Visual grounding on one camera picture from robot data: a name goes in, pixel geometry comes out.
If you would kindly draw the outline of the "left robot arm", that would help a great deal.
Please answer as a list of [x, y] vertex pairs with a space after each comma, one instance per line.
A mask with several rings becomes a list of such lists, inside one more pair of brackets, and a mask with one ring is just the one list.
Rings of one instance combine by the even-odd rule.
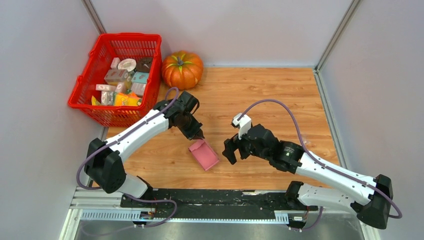
[[120, 192], [132, 196], [140, 207], [148, 207], [153, 201], [149, 185], [126, 173], [124, 162], [150, 139], [171, 128], [178, 128], [188, 140], [203, 139], [202, 123], [194, 117], [199, 106], [199, 100], [187, 91], [159, 101], [123, 132], [106, 140], [92, 140], [78, 171], [85, 172], [105, 193]]

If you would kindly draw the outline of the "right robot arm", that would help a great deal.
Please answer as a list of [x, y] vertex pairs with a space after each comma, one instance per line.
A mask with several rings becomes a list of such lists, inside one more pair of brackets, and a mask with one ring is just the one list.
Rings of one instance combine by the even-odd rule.
[[319, 189], [292, 181], [285, 195], [286, 205], [293, 209], [304, 206], [334, 208], [356, 215], [363, 223], [385, 230], [393, 202], [392, 180], [383, 174], [362, 175], [332, 164], [290, 141], [279, 140], [261, 124], [245, 134], [235, 134], [224, 141], [222, 154], [234, 165], [235, 151], [240, 158], [255, 156], [282, 172], [318, 180], [329, 188]]

